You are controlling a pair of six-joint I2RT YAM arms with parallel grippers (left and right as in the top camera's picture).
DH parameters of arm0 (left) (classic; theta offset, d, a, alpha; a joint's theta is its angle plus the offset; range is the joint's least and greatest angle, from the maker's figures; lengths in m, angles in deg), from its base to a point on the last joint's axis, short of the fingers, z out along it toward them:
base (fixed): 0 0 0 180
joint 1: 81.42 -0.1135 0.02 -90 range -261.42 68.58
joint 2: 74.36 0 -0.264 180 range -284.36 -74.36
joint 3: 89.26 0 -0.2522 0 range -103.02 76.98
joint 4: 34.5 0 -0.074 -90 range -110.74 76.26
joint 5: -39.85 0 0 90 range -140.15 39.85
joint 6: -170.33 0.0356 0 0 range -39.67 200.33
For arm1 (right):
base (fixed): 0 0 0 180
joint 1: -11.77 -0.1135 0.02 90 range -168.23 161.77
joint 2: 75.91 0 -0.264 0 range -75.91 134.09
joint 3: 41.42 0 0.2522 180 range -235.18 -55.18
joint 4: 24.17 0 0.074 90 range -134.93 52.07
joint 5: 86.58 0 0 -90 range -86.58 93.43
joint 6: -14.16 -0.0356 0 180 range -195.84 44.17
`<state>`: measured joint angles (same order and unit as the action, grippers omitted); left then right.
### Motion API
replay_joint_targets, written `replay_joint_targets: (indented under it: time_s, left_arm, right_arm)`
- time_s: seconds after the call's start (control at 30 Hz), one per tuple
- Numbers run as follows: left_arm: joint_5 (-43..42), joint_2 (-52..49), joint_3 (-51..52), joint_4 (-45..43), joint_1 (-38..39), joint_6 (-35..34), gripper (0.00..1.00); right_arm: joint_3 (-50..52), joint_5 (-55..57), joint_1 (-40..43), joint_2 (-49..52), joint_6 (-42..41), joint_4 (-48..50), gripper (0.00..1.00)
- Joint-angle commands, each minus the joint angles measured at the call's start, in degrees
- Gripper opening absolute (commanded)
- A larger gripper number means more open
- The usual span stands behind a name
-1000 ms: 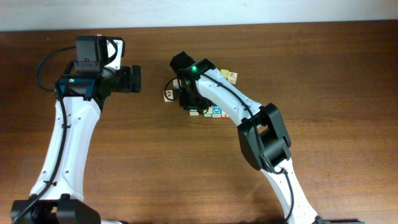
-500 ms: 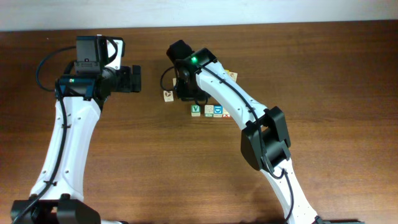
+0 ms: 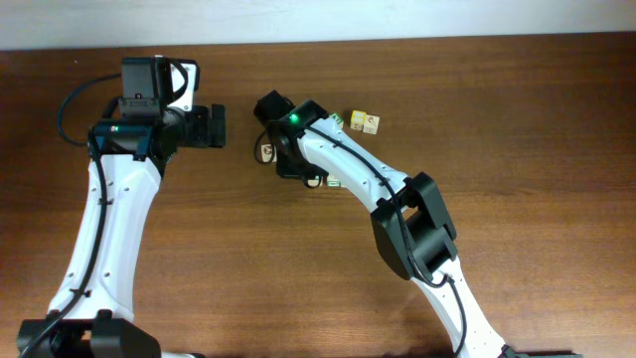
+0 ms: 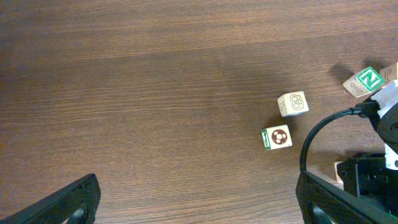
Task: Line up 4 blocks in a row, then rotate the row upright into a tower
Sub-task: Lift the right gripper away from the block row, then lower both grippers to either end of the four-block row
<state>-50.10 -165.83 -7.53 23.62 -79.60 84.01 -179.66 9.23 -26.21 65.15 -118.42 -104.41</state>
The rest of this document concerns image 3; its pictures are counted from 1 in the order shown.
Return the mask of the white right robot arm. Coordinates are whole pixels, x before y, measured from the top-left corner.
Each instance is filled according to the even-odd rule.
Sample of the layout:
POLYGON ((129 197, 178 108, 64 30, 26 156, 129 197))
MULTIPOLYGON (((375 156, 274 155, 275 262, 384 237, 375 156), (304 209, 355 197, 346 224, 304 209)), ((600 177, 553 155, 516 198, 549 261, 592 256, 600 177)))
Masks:
POLYGON ((332 174, 366 207, 379 254, 422 291, 454 356, 512 356, 467 284, 456 229, 431 177, 410 177, 382 162, 313 100, 295 105, 273 90, 256 102, 253 114, 270 141, 279 176, 308 181, 332 174))

